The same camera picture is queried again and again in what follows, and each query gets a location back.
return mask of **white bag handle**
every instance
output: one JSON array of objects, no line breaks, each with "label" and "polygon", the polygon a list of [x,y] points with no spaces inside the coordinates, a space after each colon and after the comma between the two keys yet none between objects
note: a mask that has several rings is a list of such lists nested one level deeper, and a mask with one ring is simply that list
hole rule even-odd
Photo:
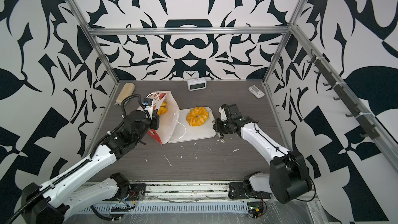
[{"label": "white bag handle", "polygon": [[184,134],[181,137],[179,137],[179,138],[173,138],[173,134],[172,134],[170,137],[172,139],[174,139],[174,140],[179,140],[180,138],[184,137],[185,133],[187,133],[187,128],[183,124],[181,124],[180,122],[177,121],[177,123],[182,125],[184,127],[185,131],[184,131]]}]

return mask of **white plastic device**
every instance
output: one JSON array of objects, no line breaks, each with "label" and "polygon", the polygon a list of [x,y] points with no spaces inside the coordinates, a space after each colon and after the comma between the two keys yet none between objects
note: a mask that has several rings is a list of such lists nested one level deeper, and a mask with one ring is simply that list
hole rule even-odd
[{"label": "white plastic device", "polygon": [[206,79],[205,78],[197,78],[188,80],[188,90],[195,91],[199,89],[206,88]]},{"label": "white plastic device", "polygon": [[252,85],[249,87],[249,91],[254,94],[258,99],[264,96],[264,93],[256,87],[256,85]]}]

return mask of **orange pastry ring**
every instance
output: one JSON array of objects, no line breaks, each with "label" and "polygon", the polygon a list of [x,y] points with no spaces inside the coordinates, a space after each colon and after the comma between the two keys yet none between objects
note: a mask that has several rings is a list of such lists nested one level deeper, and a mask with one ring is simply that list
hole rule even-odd
[{"label": "orange pastry ring", "polygon": [[187,122],[192,127],[199,127],[209,118],[209,112],[204,107],[195,107],[187,115]]}]

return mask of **white tray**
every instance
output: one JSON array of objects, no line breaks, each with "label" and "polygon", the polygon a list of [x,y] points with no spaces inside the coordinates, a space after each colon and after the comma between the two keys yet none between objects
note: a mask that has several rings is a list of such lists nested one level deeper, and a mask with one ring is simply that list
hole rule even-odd
[{"label": "white tray", "polygon": [[212,138],[216,136],[216,131],[213,129],[214,116],[210,107],[205,107],[209,112],[209,118],[199,127],[192,127],[187,122],[187,115],[193,108],[180,110],[180,117],[174,132],[169,139],[169,143],[184,142],[190,140],[197,140],[203,138]]}]

